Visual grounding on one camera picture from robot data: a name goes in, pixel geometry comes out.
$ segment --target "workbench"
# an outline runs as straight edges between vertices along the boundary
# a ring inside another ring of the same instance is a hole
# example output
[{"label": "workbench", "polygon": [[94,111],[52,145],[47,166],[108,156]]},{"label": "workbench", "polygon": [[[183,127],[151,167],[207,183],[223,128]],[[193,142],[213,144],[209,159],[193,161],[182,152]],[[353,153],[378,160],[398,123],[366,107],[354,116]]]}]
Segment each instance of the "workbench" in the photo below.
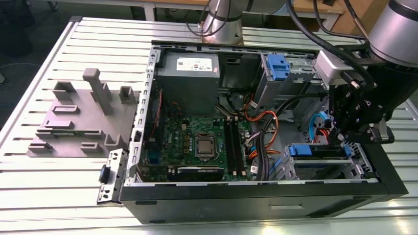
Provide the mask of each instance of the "workbench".
[{"label": "workbench", "polygon": [[[144,89],[151,40],[199,42],[182,23],[72,18],[0,132],[0,230],[78,234],[418,234],[418,112],[408,101],[384,146],[410,192],[337,218],[142,225],[124,206],[96,206],[103,158],[31,158],[27,147],[55,95],[58,81],[87,89],[82,74],[99,68],[110,89]],[[355,41],[318,34],[334,45]],[[245,28],[249,46],[318,49],[297,31]]]},{"label": "workbench", "polygon": [[[144,8],[147,21],[155,21],[156,8],[172,8],[202,11],[209,0],[56,0],[58,2],[91,3],[104,5],[138,6]],[[299,17],[315,18],[313,0],[294,0],[295,11]],[[338,17],[345,14],[346,10],[338,2],[334,6],[318,3],[318,11],[326,29],[331,30]],[[282,9],[273,15],[289,16],[286,9]]]}]

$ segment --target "cpu socket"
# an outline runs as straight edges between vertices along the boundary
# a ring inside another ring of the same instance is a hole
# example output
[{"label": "cpu socket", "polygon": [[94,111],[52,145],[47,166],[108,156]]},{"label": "cpu socket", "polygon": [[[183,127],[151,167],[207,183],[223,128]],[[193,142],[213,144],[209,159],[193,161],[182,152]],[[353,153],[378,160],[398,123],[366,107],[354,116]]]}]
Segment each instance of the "cpu socket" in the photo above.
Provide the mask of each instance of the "cpu socket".
[{"label": "cpu socket", "polygon": [[215,157],[215,135],[214,134],[197,134],[197,158],[207,162],[211,158]]}]

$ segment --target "table leg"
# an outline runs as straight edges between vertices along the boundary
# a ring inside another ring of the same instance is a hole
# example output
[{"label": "table leg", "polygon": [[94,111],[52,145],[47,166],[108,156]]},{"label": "table leg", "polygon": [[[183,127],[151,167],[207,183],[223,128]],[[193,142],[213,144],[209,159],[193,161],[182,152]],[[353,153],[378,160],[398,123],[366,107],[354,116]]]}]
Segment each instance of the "table leg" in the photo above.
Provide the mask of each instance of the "table leg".
[{"label": "table leg", "polygon": [[144,12],[147,21],[155,21],[155,4],[144,2]]}]

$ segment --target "chip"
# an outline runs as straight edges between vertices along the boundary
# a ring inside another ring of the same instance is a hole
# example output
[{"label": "chip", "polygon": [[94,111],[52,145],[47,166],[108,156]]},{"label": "chip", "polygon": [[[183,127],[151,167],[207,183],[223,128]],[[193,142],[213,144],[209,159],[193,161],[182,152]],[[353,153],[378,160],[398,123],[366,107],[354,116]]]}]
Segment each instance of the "chip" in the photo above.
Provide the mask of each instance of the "chip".
[{"label": "chip", "polygon": [[198,141],[198,153],[213,154],[213,141]]}]

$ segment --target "side panel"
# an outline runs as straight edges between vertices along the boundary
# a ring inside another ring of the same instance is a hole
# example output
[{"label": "side panel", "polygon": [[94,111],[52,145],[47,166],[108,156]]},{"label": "side panel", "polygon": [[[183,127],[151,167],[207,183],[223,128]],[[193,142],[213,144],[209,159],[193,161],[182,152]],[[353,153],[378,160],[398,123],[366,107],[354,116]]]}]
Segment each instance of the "side panel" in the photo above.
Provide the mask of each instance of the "side panel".
[{"label": "side panel", "polygon": [[142,223],[245,221],[329,217],[373,197],[266,197],[202,200],[123,201]]}]

